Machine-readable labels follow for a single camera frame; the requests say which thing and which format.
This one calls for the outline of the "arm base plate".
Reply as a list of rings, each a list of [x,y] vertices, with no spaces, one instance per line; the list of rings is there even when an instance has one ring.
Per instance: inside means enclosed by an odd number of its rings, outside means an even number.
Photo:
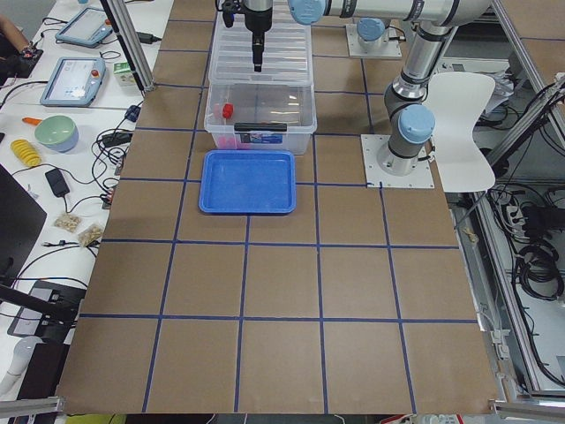
[[[373,58],[400,60],[402,35],[391,26],[376,40],[365,40],[358,32],[356,24],[345,26],[349,56],[353,58]]]
[[[417,156],[404,159],[389,150],[389,135],[362,134],[360,139],[367,187],[434,189],[431,165],[424,146]]]

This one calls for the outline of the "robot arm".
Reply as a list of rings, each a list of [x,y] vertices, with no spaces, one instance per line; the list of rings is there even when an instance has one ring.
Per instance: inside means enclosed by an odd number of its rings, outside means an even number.
[[[480,17],[489,1],[289,1],[292,18],[310,26],[324,16],[400,19],[418,28],[400,74],[388,86],[385,106],[392,126],[379,166],[399,177],[410,174],[430,139],[435,118],[422,105],[428,81],[457,27]]]
[[[358,39],[363,43],[388,42],[391,19],[360,18],[356,24]]]

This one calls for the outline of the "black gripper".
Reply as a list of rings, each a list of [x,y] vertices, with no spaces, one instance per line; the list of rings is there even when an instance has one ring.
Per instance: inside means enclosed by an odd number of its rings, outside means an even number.
[[[252,63],[262,72],[265,32],[272,26],[272,0],[244,0],[245,26],[252,32]]]

